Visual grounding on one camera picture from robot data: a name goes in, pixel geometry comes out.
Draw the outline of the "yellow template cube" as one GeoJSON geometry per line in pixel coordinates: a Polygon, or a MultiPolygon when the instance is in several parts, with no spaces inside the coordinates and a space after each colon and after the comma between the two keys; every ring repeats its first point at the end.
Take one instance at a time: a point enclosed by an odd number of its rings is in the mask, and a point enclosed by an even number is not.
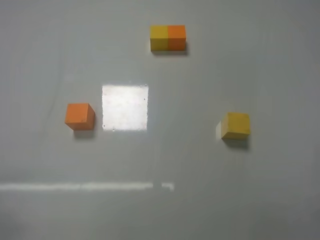
{"type": "Polygon", "coordinates": [[[168,26],[151,25],[149,28],[150,50],[160,52],[168,50],[168,26]]]}

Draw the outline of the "orange template cube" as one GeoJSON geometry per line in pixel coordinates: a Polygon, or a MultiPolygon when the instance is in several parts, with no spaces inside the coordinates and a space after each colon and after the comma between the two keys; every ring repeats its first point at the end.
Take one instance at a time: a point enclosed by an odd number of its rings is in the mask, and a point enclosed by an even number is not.
{"type": "Polygon", "coordinates": [[[186,48],[185,25],[168,25],[168,50],[184,51],[186,48]]]}

